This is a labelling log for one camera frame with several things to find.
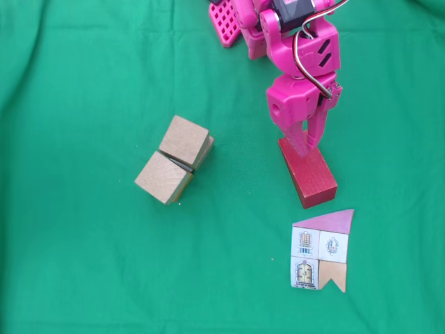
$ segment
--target triangular roof block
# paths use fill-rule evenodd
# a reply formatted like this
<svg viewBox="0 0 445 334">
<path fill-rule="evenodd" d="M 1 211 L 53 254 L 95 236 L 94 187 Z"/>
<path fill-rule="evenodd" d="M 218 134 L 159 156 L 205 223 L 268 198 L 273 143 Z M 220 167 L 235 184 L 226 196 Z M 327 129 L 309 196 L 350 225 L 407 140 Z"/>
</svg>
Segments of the triangular roof block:
<svg viewBox="0 0 445 334">
<path fill-rule="evenodd" d="M 311 228 L 314 230 L 349 234 L 353 222 L 354 209 L 332 212 L 293 224 L 295 228 Z"/>
</svg>

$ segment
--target natural wood cube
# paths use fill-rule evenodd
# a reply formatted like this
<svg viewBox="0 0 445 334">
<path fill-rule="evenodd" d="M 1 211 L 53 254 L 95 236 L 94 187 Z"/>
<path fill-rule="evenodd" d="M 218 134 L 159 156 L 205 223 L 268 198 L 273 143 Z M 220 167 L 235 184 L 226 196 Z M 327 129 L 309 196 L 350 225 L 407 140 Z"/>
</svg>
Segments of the natural wood cube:
<svg viewBox="0 0 445 334">
<path fill-rule="evenodd" d="M 196 170 L 209 151 L 213 138 L 209 130 L 182 117 L 175 116 L 159 146 L 159 150 L 174 160 Z"/>
<path fill-rule="evenodd" d="M 179 198 L 193 174 L 155 152 L 136 178 L 135 183 L 160 200 L 170 204 Z"/>
</svg>

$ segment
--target pink robot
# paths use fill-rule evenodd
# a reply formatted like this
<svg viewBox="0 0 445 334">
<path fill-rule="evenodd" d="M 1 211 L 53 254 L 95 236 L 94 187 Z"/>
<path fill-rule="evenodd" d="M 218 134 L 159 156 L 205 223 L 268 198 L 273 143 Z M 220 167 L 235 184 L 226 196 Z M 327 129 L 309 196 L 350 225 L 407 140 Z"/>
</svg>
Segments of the pink robot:
<svg viewBox="0 0 445 334">
<path fill-rule="evenodd" d="M 325 130 L 327 112 L 337 105 L 342 87 L 336 82 L 339 34 L 324 16 L 348 0 L 337 4 L 335 0 L 222 3 L 225 1 L 231 9 L 231 19 L 237 19 L 248 44 L 249 57 L 258 58 L 266 51 L 284 73 L 267 90 L 267 100 L 270 116 L 285 136 L 279 144 L 303 207 L 333 199 L 337 183 L 317 146 Z M 290 33 L 299 28 L 297 33 Z M 305 132 L 303 122 L 307 122 Z"/>
<path fill-rule="evenodd" d="M 242 33 L 254 60 L 266 55 L 264 38 L 257 13 L 267 9 L 270 0 L 212 1 L 209 16 L 224 47 L 231 47 Z"/>
</svg>

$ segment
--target door illustration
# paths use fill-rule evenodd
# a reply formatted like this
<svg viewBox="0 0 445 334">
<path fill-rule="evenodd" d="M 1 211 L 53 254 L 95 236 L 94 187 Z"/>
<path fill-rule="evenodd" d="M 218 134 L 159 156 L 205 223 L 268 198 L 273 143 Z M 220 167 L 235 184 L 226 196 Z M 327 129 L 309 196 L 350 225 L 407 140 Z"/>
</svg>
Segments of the door illustration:
<svg viewBox="0 0 445 334">
<path fill-rule="evenodd" d="M 297 264 L 297 281 L 298 283 L 313 283 L 312 271 L 314 266 L 307 263 L 307 261 L 303 261 Z"/>
</svg>

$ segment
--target green cloth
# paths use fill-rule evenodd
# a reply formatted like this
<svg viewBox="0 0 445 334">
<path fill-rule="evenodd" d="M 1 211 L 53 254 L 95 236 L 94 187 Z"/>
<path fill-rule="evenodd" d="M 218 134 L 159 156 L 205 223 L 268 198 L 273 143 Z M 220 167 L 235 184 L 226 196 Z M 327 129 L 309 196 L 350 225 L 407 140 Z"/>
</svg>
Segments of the green cloth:
<svg viewBox="0 0 445 334">
<path fill-rule="evenodd" d="M 444 333 L 445 5 L 354 0 L 301 207 L 265 91 L 207 0 L 0 1 L 2 333 Z M 173 115 L 215 147 L 178 203 L 134 184 Z M 290 283 L 291 224 L 356 210 L 348 286 Z"/>
</svg>

